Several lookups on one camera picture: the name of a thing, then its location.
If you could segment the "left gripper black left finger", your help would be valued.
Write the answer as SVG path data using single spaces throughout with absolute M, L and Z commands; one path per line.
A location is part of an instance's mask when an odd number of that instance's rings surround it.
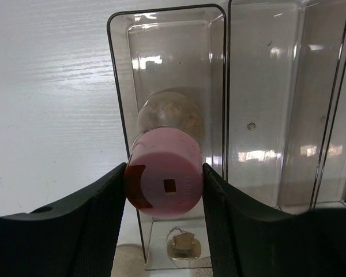
M 0 276 L 110 276 L 125 194 L 122 163 L 30 213 L 0 216 Z

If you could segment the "pink-lid spice jar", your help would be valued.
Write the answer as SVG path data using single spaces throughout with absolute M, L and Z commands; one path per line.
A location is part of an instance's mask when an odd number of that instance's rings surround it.
M 157 218 L 191 211 L 203 191 L 200 108 L 174 91 L 151 95 L 137 114 L 123 188 L 131 204 Z

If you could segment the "yellow-lid spice jar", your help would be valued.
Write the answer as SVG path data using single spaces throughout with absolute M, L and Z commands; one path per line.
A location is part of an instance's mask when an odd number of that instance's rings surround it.
M 115 250 L 111 277 L 148 276 L 142 247 L 135 244 L 118 245 Z

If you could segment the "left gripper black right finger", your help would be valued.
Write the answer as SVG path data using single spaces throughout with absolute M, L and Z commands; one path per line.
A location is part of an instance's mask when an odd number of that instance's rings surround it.
M 346 276 L 346 208 L 269 207 L 203 166 L 214 276 Z

